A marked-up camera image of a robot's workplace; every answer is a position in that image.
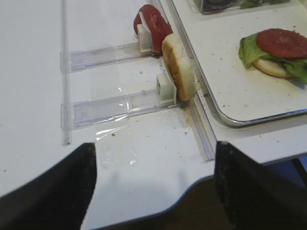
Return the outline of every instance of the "white table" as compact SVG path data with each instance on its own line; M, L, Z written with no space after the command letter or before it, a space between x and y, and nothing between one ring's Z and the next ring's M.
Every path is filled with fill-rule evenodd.
M173 24L165 0L162 2ZM72 144L62 146L60 7L60 0L0 1L3 34L0 40L0 196L36 178L79 145L96 138L95 127L74 130ZM73 88L84 87L84 82L77 79L72 81ZM72 90L72 99L87 100L88 92L74 94ZM258 162L292 158L307 150L306 116L233 130L209 111L210 103L203 102L216 138L231 141ZM163 211L199 179L212 176L214 162L203 162L193 133L186 135L189 148L177 149L175 141L185 134L178 134L174 140L170 138L173 132L164 127L170 122L176 125L177 121L168 121L166 113L169 111L130 119L137 163L109 169L97 164L96 189L82 229ZM182 115L179 110L172 113ZM162 117L164 120L158 125L157 119ZM180 127L179 132L187 131Z

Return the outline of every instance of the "dark floor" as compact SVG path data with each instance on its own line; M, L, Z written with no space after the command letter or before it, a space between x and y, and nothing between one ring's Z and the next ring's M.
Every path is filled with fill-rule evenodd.
M302 158L301 162L307 169L307 157ZM298 186L306 186L292 161L269 165L268 168ZM230 226L215 192L213 180L206 180L194 185L174 207L162 215L107 229L229 230Z

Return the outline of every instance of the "white plastic clip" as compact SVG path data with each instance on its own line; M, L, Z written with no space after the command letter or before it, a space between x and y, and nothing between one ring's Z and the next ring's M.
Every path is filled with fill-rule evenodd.
M174 102L174 104L176 104L177 88L165 63L164 66L166 70L165 73L157 75L157 96L161 104L168 102Z
M152 51L153 44L152 44L152 34L147 26L147 23L144 19L143 13L139 12L142 24L138 24L138 41L140 51L142 53Z

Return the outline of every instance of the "white tray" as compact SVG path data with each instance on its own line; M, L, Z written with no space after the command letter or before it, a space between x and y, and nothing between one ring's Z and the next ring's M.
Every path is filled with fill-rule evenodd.
M270 77L238 57L240 39L269 28L307 36L307 10L292 0L275 6L201 15L191 2L173 1L190 45L224 122L244 126L307 112L307 86Z

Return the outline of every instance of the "green lettuce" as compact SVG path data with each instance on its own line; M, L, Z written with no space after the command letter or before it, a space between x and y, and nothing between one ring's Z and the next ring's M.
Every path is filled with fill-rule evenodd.
M242 38L240 41L239 57L245 68L250 68L258 58L276 61L293 76L307 84L307 59L289 60L270 55L257 45L257 34Z

